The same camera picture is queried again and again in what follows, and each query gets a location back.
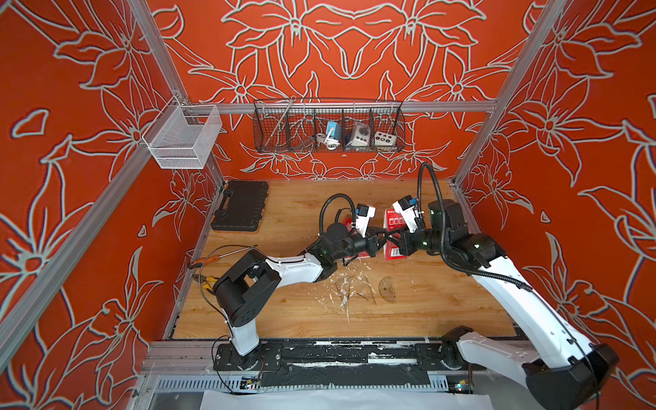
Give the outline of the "clear protractor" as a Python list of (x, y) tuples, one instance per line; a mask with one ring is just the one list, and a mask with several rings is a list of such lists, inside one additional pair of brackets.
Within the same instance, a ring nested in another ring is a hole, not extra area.
[(395, 281), (391, 276), (381, 278), (379, 281), (379, 295), (386, 302), (396, 303)]

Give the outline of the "white mesh basket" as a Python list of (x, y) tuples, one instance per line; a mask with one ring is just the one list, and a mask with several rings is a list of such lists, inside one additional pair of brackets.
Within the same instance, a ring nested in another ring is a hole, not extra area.
[(170, 105), (142, 136), (161, 169), (203, 169), (223, 122), (217, 108), (193, 117), (179, 105)]

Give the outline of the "white dotted cube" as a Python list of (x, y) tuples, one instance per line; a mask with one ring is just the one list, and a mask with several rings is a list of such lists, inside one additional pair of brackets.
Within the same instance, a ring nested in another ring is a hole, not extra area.
[(373, 145), (377, 149), (391, 149), (396, 147), (397, 136), (390, 133), (376, 132)]

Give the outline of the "clear triangle ruler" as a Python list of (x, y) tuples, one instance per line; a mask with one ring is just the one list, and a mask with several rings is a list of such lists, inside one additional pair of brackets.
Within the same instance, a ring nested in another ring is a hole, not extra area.
[(376, 292), (367, 280), (358, 280), (352, 285), (352, 293), (373, 305), (377, 304)]

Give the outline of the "black tool case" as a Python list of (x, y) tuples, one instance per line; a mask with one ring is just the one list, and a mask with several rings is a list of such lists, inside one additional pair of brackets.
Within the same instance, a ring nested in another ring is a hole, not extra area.
[(211, 228), (216, 232), (256, 232), (268, 199), (265, 181), (233, 180), (223, 191)]

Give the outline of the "orange handled screwdriver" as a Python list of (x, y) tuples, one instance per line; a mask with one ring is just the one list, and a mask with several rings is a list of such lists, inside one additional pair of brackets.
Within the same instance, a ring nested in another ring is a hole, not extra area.
[(191, 270), (200, 269), (203, 266), (206, 266), (208, 264), (220, 261), (221, 259), (223, 259), (227, 256), (232, 256), (232, 255), (239, 254), (239, 253), (242, 253), (242, 252), (247, 251), (247, 250), (254, 249), (254, 247), (255, 247), (254, 245), (251, 245), (251, 246), (237, 246), (237, 249), (235, 249), (233, 251), (230, 251), (230, 252), (227, 252), (227, 253), (224, 253), (224, 254), (216, 255), (215, 253), (212, 253), (210, 256), (205, 256), (205, 257), (197, 259), (195, 261), (191, 261), (187, 265), (187, 268), (191, 269)]

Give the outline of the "white grey device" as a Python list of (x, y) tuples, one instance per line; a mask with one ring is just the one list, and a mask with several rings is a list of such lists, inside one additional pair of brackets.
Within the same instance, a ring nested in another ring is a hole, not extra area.
[(347, 147), (363, 148), (370, 145), (371, 128), (365, 123), (356, 122), (347, 138)]

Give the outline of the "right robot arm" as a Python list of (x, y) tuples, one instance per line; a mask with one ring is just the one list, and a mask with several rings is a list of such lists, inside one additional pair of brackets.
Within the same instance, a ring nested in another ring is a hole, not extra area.
[(459, 326), (442, 336), (437, 360), (449, 370), (478, 365), (528, 389), (545, 409), (575, 409), (588, 401), (601, 405), (601, 390), (618, 365), (609, 345), (595, 344), (575, 329), (528, 283), (507, 252), (484, 234), (472, 234), (461, 205), (445, 200), (433, 167), (424, 162), (437, 199), (424, 211), (422, 196), (405, 196), (394, 210), (405, 222), (387, 233), (404, 256), (424, 251), (473, 278), (509, 314), (531, 342), (517, 348)]

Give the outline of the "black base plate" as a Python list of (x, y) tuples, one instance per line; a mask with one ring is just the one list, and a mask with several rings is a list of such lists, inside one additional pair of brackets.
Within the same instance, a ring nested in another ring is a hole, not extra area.
[(427, 389), (473, 392), (478, 365), (456, 360), (437, 340), (268, 339), (245, 356), (217, 340), (212, 368), (230, 391)]

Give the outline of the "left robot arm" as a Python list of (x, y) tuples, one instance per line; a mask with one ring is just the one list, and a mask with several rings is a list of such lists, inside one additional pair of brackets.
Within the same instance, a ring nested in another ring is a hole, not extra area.
[[(328, 206), (337, 199), (348, 202), (349, 225), (336, 220), (328, 227), (324, 218)], [(361, 254), (370, 257), (384, 247), (385, 230), (369, 227), (376, 208), (354, 204), (338, 193), (330, 196), (319, 212), (319, 237), (299, 256), (274, 258), (251, 248), (220, 278), (208, 278), (208, 291), (214, 295), (229, 329), (229, 340), (238, 355), (245, 357), (260, 345), (256, 318), (273, 293), (282, 287), (312, 284), (326, 280), (348, 266)]]

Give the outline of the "blue white box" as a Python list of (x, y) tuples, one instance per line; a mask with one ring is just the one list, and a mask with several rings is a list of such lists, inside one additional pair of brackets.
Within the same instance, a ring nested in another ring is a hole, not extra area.
[(341, 126), (336, 121), (329, 121), (326, 124), (326, 137), (336, 141), (341, 139)]

